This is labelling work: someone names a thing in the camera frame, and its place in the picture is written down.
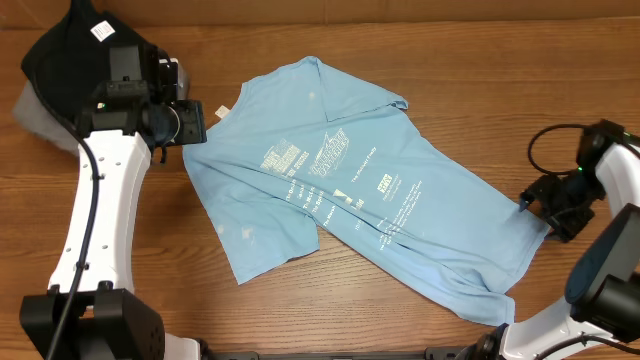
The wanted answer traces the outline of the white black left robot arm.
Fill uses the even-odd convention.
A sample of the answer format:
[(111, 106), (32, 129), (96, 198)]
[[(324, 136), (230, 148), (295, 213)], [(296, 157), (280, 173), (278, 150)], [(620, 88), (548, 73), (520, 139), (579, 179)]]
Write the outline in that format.
[(46, 359), (208, 359), (204, 341), (171, 335), (132, 276), (139, 195), (156, 149), (205, 141), (199, 102), (181, 80), (104, 81), (61, 124), (78, 143), (79, 177), (63, 252), (20, 324)]

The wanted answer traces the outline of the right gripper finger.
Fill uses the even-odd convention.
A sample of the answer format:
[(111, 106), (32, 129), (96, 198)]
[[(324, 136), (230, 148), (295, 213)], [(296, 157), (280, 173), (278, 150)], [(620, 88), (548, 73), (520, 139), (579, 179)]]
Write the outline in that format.
[(542, 175), (519, 195), (519, 211), (523, 212), (531, 204), (538, 202), (544, 208), (548, 203), (550, 176)]
[(595, 216), (591, 209), (567, 209), (546, 217), (551, 230), (545, 240), (558, 240), (567, 243), (573, 240)]

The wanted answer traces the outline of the light blue printed t-shirt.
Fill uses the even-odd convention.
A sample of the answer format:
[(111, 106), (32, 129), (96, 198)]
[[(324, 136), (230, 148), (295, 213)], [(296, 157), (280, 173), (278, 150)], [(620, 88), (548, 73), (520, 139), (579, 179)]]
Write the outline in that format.
[(241, 88), (184, 148), (238, 283), (319, 247), (324, 229), (462, 319), (515, 319), (509, 290), (547, 225), (432, 146), (400, 95), (316, 57)]

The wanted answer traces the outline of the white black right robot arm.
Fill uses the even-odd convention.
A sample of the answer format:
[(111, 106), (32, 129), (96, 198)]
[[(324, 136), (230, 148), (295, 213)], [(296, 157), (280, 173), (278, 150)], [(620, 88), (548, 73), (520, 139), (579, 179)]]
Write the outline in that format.
[(544, 170), (520, 195), (550, 225), (550, 237), (574, 239), (607, 200), (612, 220), (571, 271), (564, 295), (535, 316), (503, 324), (475, 344), (428, 349), (428, 359), (564, 359), (597, 345), (638, 354), (639, 138), (602, 119), (581, 126), (573, 170)]

